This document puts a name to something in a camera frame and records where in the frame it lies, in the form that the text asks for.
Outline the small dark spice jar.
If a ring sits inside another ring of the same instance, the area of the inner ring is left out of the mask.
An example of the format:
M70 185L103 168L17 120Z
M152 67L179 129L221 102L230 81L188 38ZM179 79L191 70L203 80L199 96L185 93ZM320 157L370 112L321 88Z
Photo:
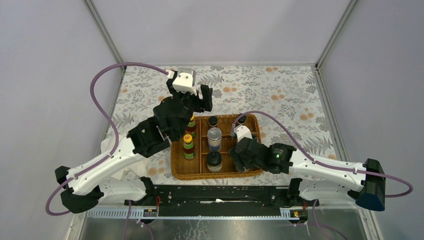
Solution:
M209 128L216 128L218 125L218 118L215 115L212 115L208 118Z

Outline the black cap dark jar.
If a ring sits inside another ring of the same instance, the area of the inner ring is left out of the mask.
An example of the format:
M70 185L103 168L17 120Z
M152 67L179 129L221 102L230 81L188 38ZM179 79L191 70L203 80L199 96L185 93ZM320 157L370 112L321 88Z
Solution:
M245 122L246 122L246 120L247 120L247 116L246 116L246 115L239 115L239 118L238 118L238 120L236 121L236 125L237 125L237 126L239 126L239 125L244 125L244 124L245 124Z

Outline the black cap white jar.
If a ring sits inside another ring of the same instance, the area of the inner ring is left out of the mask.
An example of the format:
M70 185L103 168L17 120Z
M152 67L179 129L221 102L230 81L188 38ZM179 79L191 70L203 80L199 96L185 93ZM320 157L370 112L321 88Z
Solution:
M218 151L211 151L206 156L207 168L212 173L219 173L222 170L222 155Z

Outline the blue label shaker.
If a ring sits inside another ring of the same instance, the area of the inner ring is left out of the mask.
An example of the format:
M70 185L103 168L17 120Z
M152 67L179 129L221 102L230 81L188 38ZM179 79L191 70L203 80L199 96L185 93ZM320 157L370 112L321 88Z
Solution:
M222 131L218 127L211 127L207 132L207 143L210 151L221 150Z

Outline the yellow cap sauce bottle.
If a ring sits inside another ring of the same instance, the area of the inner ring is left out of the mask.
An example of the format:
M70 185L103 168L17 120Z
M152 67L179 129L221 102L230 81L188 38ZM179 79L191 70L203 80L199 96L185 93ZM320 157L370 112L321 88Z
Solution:
M195 115L193 114L192 117L190 118L187 128L185 130L186 134L189 134L192 136L192 138L196 137L196 121L195 121Z
M195 144L191 134L185 134L183 136L183 156L187 160L195 158Z

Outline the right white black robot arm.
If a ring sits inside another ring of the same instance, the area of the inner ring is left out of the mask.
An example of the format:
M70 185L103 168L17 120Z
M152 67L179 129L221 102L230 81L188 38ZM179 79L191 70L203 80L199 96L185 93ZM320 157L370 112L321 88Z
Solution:
M385 210L386 178L381 163L375 159L343 162L313 156L312 159L283 143L270 146L244 137L229 150L236 166L257 167L272 174L292 174L287 201L293 206L305 200L347 200L371 211Z

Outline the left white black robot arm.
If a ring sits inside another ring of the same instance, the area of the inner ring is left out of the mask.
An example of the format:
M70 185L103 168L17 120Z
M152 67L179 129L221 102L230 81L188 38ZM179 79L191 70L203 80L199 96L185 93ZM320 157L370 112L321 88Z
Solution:
M112 178L124 168L148 159L170 147L186 134L193 113L210 112L213 108L213 89L200 86L198 92L178 92L173 80L167 81L171 96L154 107L153 116L140 122L114 146L78 167L60 166L55 170L57 189L62 205L77 214L99 203L140 203L144 206L155 200L156 190L150 178L142 176L125 181Z

